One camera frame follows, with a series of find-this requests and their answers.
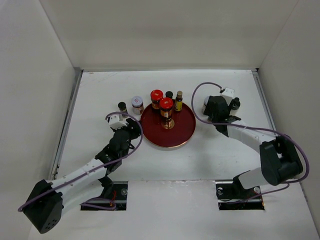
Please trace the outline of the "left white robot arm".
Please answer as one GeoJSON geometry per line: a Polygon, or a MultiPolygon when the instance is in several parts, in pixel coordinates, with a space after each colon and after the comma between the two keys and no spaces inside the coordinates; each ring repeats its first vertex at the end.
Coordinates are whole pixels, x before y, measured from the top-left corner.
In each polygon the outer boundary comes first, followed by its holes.
{"type": "Polygon", "coordinates": [[[127,118],[119,127],[111,125],[113,137],[93,159],[74,172],[55,180],[40,180],[24,205],[24,213],[40,234],[52,230],[70,209],[80,206],[104,211],[117,209],[118,191],[108,177],[137,148],[132,141],[143,137],[140,122],[127,118]]]}

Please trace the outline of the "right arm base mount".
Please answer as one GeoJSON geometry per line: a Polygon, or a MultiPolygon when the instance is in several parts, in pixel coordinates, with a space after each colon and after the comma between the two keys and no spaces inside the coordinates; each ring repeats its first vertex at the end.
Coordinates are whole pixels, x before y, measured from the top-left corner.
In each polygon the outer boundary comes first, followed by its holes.
{"type": "Polygon", "coordinates": [[[220,211],[265,210],[261,187],[245,189],[236,176],[215,182],[218,209],[220,211]]]}

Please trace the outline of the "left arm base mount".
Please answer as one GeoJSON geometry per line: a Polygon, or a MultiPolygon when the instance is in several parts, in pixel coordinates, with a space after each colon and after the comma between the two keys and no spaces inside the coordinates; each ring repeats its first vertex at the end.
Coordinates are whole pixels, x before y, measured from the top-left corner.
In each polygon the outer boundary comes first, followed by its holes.
{"type": "Polygon", "coordinates": [[[126,211],[129,183],[112,181],[108,176],[98,180],[103,190],[99,196],[80,205],[81,211],[126,211]]]}

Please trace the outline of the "red cap sauce bottle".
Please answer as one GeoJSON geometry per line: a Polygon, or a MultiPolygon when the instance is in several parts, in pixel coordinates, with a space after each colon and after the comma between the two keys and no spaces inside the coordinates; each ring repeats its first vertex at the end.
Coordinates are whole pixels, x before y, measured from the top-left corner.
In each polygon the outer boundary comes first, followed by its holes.
{"type": "Polygon", "coordinates": [[[150,93],[151,106],[153,109],[160,109],[160,100],[163,98],[163,95],[163,92],[159,89],[155,89],[150,93]]]}
{"type": "Polygon", "coordinates": [[[161,125],[163,128],[169,130],[175,125],[172,119],[173,115],[173,100],[169,97],[164,97],[159,101],[161,125]]]}

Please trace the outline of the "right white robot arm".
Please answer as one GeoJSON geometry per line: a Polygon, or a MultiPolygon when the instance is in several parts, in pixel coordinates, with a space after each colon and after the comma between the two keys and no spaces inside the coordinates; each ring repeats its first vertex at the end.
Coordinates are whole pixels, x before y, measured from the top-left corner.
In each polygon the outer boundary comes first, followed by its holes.
{"type": "Polygon", "coordinates": [[[288,137],[274,132],[268,134],[267,129],[250,129],[241,118],[231,115],[231,109],[223,96],[209,96],[203,114],[219,133],[255,150],[260,167],[235,176],[228,186],[230,194],[243,198],[255,187],[277,186],[303,172],[295,145],[288,137]]]}

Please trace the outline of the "yellow label oil bottle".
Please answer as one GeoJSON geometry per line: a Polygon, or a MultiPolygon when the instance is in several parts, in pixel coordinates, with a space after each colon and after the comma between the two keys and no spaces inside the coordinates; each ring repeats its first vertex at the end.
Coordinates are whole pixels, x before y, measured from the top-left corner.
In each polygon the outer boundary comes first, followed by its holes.
{"type": "Polygon", "coordinates": [[[174,101],[174,110],[176,112],[180,112],[182,108],[183,108],[183,92],[179,90],[176,93],[176,98],[174,101]]]}

